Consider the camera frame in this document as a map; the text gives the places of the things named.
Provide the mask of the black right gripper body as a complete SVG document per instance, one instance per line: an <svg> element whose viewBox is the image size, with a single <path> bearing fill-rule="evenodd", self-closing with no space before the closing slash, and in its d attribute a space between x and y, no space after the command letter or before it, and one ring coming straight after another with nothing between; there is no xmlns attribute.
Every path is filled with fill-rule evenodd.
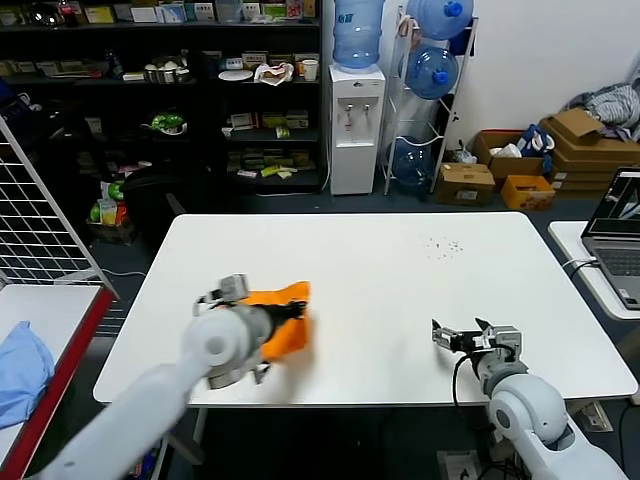
<svg viewBox="0 0 640 480"><path fill-rule="evenodd" d="M477 352L488 352L495 348L495 332L488 330L465 331L454 333L449 338L450 350L454 353L473 355Z"/></svg>

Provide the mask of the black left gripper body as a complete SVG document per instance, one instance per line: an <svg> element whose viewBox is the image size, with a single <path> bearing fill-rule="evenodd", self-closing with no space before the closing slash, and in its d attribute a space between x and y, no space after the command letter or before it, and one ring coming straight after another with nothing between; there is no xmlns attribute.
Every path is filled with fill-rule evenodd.
<svg viewBox="0 0 640 480"><path fill-rule="evenodd" d="M273 325L284 325L297 311L300 309L290 308L287 304L267 306L267 313Z"/></svg>

